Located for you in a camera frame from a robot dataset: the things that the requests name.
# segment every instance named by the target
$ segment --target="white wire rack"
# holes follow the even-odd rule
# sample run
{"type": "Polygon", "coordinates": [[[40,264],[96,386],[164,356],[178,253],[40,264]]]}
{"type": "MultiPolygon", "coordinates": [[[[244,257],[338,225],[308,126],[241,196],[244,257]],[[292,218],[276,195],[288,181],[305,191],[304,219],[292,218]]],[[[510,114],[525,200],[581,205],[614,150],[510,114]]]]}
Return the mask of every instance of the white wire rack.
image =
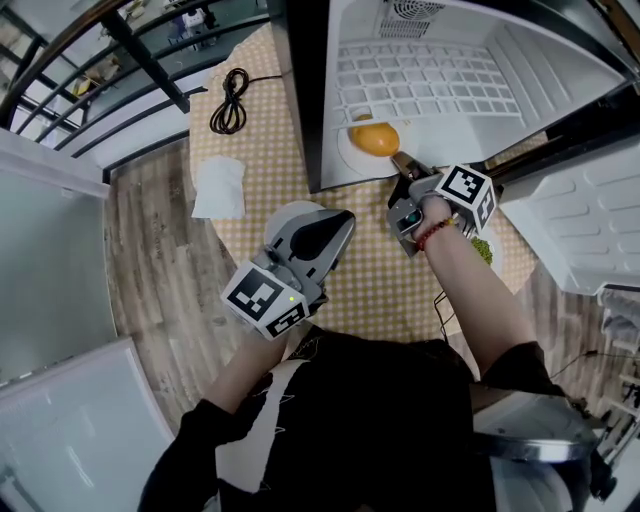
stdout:
{"type": "Polygon", "coordinates": [[[509,86],[485,48],[425,42],[341,45],[334,128],[462,113],[521,117],[509,86]]]}

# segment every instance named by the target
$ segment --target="gray cloth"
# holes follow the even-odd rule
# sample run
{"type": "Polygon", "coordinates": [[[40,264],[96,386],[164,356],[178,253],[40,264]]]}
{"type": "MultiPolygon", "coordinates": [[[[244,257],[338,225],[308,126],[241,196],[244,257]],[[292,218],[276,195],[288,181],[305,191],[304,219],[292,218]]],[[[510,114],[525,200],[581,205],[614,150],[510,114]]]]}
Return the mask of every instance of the gray cloth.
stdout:
{"type": "Polygon", "coordinates": [[[605,307],[601,331],[609,339],[640,345],[640,301],[616,290],[604,289],[598,302],[605,307]]]}

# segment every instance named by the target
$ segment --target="wood plank floor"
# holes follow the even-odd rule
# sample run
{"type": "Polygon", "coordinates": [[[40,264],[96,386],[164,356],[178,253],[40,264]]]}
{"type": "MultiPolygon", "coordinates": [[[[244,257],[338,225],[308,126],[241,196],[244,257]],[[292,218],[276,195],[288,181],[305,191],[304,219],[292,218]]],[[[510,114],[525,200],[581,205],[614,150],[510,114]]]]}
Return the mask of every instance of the wood plank floor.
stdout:
{"type": "MultiPolygon", "coordinates": [[[[234,264],[209,221],[191,218],[195,192],[188,141],[120,168],[106,205],[109,291],[118,334],[136,344],[150,386],[170,426],[202,396],[233,353],[241,331],[220,302],[234,264]]],[[[595,298],[561,292],[539,264],[517,294],[546,351],[550,374],[590,349],[606,350],[595,298]]],[[[470,361],[462,335],[452,345],[470,361]]],[[[620,395],[622,368],[633,361],[580,358],[556,379],[598,414],[603,396],[620,395]]]]}

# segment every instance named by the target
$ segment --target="white napkin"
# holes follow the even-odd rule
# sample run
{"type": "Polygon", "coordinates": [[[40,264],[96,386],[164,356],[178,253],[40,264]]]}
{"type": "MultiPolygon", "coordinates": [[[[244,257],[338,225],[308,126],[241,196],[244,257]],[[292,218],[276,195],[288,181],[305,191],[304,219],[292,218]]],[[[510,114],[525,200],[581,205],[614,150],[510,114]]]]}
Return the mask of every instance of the white napkin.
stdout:
{"type": "Polygon", "coordinates": [[[244,217],[244,167],[242,162],[220,155],[202,162],[198,167],[196,204],[191,216],[197,219],[244,217]]]}

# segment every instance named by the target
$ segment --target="yellow mango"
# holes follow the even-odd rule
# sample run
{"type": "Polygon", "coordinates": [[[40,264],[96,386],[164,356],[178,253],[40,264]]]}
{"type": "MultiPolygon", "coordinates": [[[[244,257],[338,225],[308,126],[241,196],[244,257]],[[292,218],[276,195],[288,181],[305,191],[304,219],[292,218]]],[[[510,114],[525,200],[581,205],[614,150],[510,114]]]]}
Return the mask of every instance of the yellow mango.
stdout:
{"type": "MultiPolygon", "coordinates": [[[[356,121],[371,119],[369,114],[356,121]]],[[[349,128],[351,142],[360,150],[373,156],[392,156],[398,152],[400,137],[389,123],[376,123],[349,128]]]]}

